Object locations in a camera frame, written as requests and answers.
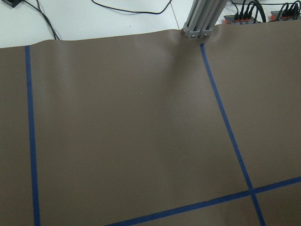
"brown paper sheet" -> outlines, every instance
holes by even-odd
[[[222,25],[206,40],[254,188],[301,175],[299,26]],[[248,190],[203,63],[203,41],[164,31],[30,47],[42,226],[107,225]],[[1,114],[10,115],[0,133],[1,143],[10,142],[1,158],[6,183],[0,188],[10,191],[0,210],[4,225],[26,214],[23,225],[33,225],[23,50],[0,49],[1,58],[15,54],[23,62],[13,67],[14,76],[0,64]],[[279,52],[285,52],[281,60]],[[15,150],[20,154],[12,155]],[[12,170],[14,164],[20,169]],[[9,175],[19,177],[10,181]],[[298,186],[257,194],[267,225],[301,222],[300,215],[286,214],[301,212],[293,198],[300,190],[279,192]],[[275,208],[268,208],[268,197]],[[26,211],[7,214],[20,201]],[[142,225],[199,224],[259,220],[248,196]]]

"black cable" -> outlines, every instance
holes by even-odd
[[[48,24],[48,26],[50,27],[50,29],[51,29],[51,31],[53,33],[54,39],[55,40],[60,40],[60,38],[57,36],[55,30],[53,29],[53,26],[52,26],[51,22],[49,21],[48,17],[42,12],[42,10],[40,8],[39,0],[36,0],[36,1],[37,1],[38,7],[35,7],[34,5],[32,5],[31,3],[27,2],[26,0],[23,0],[23,2],[25,2],[26,4],[28,4],[29,6],[31,6],[35,10],[37,10],[44,17],[46,23]]]
[[[256,14],[255,14],[255,18],[254,18],[254,22],[253,22],[253,24],[255,24],[256,23],[256,20],[257,20],[257,16],[258,16],[258,8],[256,9]]]
[[[296,4],[296,5],[298,6],[297,3],[299,3],[299,9],[298,9],[298,11],[296,12],[296,15],[294,15],[294,19],[295,19],[295,20],[298,19],[298,17],[300,16],[300,12],[301,12],[301,1],[300,1],[300,0],[297,0],[297,1],[294,2],[294,4]]]
[[[126,10],[126,9],[120,9],[120,8],[114,8],[114,7],[110,7],[110,6],[105,6],[105,5],[102,5],[98,2],[95,2],[94,0],[91,0],[94,4],[98,5],[98,6],[101,6],[101,7],[104,7],[104,8],[109,8],[109,9],[113,9],[113,10],[117,10],[117,11],[122,11],[122,12],[127,12],[127,13],[139,13],[139,14],[155,14],[155,15],[159,15],[161,13],[163,13],[167,7],[169,6],[169,4],[171,3],[172,0],[169,0],[168,4],[165,6],[165,8],[161,11],[161,12],[148,12],[148,11],[130,11],[130,10]]]
[[[246,0],[244,0],[243,6],[242,6],[241,11],[240,11],[240,13],[239,13],[239,17],[238,17],[239,20],[242,20],[242,19],[244,18],[245,3],[246,3]]]
[[[233,1],[231,1],[232,4],[235,4],[235,5],[242,5],[242,3],[234,3]],[[283,3],[260,3],[261,5],[271,5],[271,6],[276,6],[276,5],[283,5]]]
[[[234,3],[232,0],[230,0],[230,2],[232,2],[232,4],[235,6],[235,8],[237,10],[237,13],[239,13],[239,10],[238,10],[238,7],[237,7],[236,3]]]
[[[284,4],[283,4],[283,6],[281,7],[281,10],[279,11],[278,16],[277,16],[277,18],[276,18],[275,21],[279,21],[279,17],[280,17],[280,15],[281,15],[281,13],[283,12],[284,6],[286,6],[286,9],[285,9],[285,10],[287,11],[287,10],[288,10],[288,6],[289,6],[289,3],[284,3]]]
[[[251,19],[252,12],[253,12],[253,9],[255,7],[254,3],[255,3],[254,1],[249,2],[248,6],[246,8],[245,14],[244,14],[244,20],[245,19]]]
[[[261,18],[262,18],[262,22],[264,22],[264,23],[267,22],[264,10],[263,10],[262,5],[260,4],[260,2],[258,0],[253,0],[253,1],[255,1],[258,4],[259,12],[260,12],[260,15],[261,15]]]

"metal frame post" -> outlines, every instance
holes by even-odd
[[[182,31],[186,38],[209,37],[227,0],[194,0]]]

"blue tape line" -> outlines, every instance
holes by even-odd
[[[34,219],[34,225],[40,226],[37,155],[36,155],[36,141],[35,141],[34,117],[33,117],[33,98],[32,98],[32,70],[31,70],[29,46],[25,46],[25,59],[26,59],[30,160],[31,160],[31,170],[32,170],[33,219]]]
[[[280,188],[280,187],[285,187],[285,186],[288,186],[288,185],[297,184],[297,183],[300,183],[300,182],[301,182],[301,177],[297,177],[297,178],[292,178],[292,179],[289,179],[289,180],[281,181],[281,182],[278,182],[278,183],[274,183],[274,184],[271,184],[271,185],[258,187],[258,188],[255,188],[254,191],[255,191],[256,194],[258,194],[258,193],[274,190],[274,189],[277,189],[277,188]]]
[[[258,193],[274,190],[274,189],[277,189],[277,188],[293,185],[293,184],[300,183],[300,182],[301,182],[301,177],[292,178],[292,179],[281,181],[281,182],[274,183],[274,184],[271,184],[271,185],[266,185],[266,186],[263,186],[263,187],[255,188],[254,193],[258,194]],[[201,209],[201,208],[204,208],[204,207],[217,205],[217,204],[220,204],[220,203],[223,203],[223,202],[228,202],[228,201],[232,201],[232,200],[235,200],[235,199],[240,199],[240,198],[243,198],[243,197],[247,197],[249,195],[251,195],[250,191],[244,191],[244,192],[240,192],[240,193],[236,193],[236,194],[227,195],[227,196],[224,196],[224,197],[221,197],[221,198],[212,199],[212,200],[207,201],[207,202],[198,202],[198,203],[195,203],[195,204],[192,204],[192,205],[187,205],[187,206],[175,208],[175,209],[172,209],[172,210],[166,210],[166,211],[163,211],[163,212],[154,213],[154,214],[150,214],[150,215],[147,215],[147,216],[134,218],[134,219],[131,219],[131,220],[121,221],[121,222],[114,223],[114,224],[107,225],[107,226],[137,225],[137,224],[144,223],[144,222],[147,222],[147,221],[156,220],[156,219],[160,219],[160,218],[165,218],[165,217],[176,215],[176,214],[179,214],[179,213],[184,213],[184,212],[188,212],[188,211],[191,211],[191,210],[197,210],[197,209]]]
[[[231,200],[247,197],[249,195],[250,195],[249,191],[244,191],[244,192],[240,192],[240,193],[220,197],[220,198],[217,198],[217,199],[212,199],[212,200],[209,200],[207,202],[198,202],[198,203],[195,203],[195,204],[182,206],[182,207],[175,208],[175,209],[172,209],[172,210],[166,210],[166,211],[163,211],[163,212],[154,213],[154,214],[150,214],[150,215],[139,217],[139,218],[134,218],[134,219],[131,219],[131,220],[126,220],[126,221],[118,222],[118,223],[107,225],[107,226],[137,225],[137,224],[148,222],[148,221],[151,221],[151,220],[165,218],[165,217],[168,217],[168,216],[171,216],[171,215],[184,213],[184,212],[188,212],[188,211],[191,211],[191,210],[197,210],[197,209],[200,209],[200,208],[203,208],[203,207],[208,207],[208,206],[220,204],[220,203],[223,203],[223,202],[228,202],[228,201],[231,201]]]
[[[210,65],[209,65],[209,62],[208,62],[208,59],[207,59],[207,55],[206,55],[206,50],[205,50],[205,44],[202,43],[200,47],[201,47],[201,53],[202,53],[202,57],[203,57],[203,60],[204,60],[204,64],[205,64],[205,67],[206,67],[206,70],[207,70],[207,73],[208,73],[208,76],[209,76],[209,80],[211,82],[211,86],[212,86],[214,94],[215,94],[216,101],[217,101],[218,106],[220,108],[220,111],[221,111],[221,114],[222,114],[222,118],[223,118],[224,123],[226,125],[226,128],[227,128],[227,131],[228,131],[231,143],[233,145],[235,154],[237,156],[239,165],[241,167],[241,170],[243,171],[243,174],[244,174],[244,177],[245,177],[245,180],[246,180],[246,184],[247,184],[248,189],[250,191],[251,198],[253,200],[254,207],[255,207],[258,219],[260,221],[261,226],[265,226],[265,222],[264,222],[264,219],[263,219],[263,216],[262,216],[262,212],[260,210],[260,206],[258,204],[258,200],[256,198],[256,195],[255,195],[255,192],[254,192],[254,189],[253,189],[253,186],[252,186],[249,174],[248,174],[248,172],[246,170],[246,166],[245,166],[244,160],[243,160],[243,158],[241,156],[241,153],[239,151],[236,139],[234,137],[232,128],[230,126],[228,117],[226,115],[226,111],[225,111],[224,106],[222,104],[222,99],[220,97],[220,94],[218,92],[218,89],[216,87],[216,84],[215,84],[215,81],[214,81],[214,78],[213,78],[213,75],[212,75],[212,72],[211,72],[211,69],[210,69]]]

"white surface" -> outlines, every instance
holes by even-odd
[[[35,0],[28,0],[36,5]],[[161,11],[168,0],[97,0],[104,5],[138,11]],[[40,0],[43,12],[48,16],[62,40],[82,40],[119,35],[181,29],[187,19],[193,0],[173,0],[161,15],[129,14],[95,5],[91,0]],[[260,0],[261,3],[285,3],[283,0]],[[266,15],[281,6],[263,6]],[[236,9],[229,2],[223,16],[233,15]],[[0,1],[0,48],[31,45],[53,39],[44,18],[25,3],[12,9]]]

